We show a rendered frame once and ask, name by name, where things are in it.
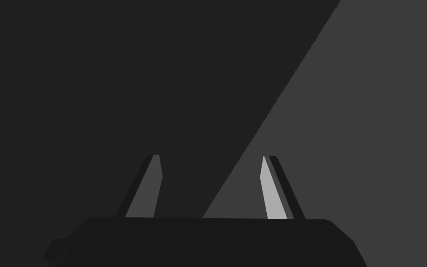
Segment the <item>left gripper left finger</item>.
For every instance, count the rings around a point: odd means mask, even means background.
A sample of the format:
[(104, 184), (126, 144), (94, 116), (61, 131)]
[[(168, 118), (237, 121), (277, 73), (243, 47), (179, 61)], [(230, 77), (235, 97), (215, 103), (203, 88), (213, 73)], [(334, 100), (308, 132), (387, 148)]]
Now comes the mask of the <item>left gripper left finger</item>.
[(153, 217), (162, 178), (160, 155), (147, 155), (143, 159), (115, 217)]

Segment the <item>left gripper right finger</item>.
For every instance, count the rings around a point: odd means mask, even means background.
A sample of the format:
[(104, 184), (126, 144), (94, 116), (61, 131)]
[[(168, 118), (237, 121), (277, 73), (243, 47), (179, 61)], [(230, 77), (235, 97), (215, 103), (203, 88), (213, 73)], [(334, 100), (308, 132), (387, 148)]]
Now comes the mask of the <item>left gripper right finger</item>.
[(263, 156), (260, 184), (268, 219), (305, 220), (293, 187), (276, 156)]

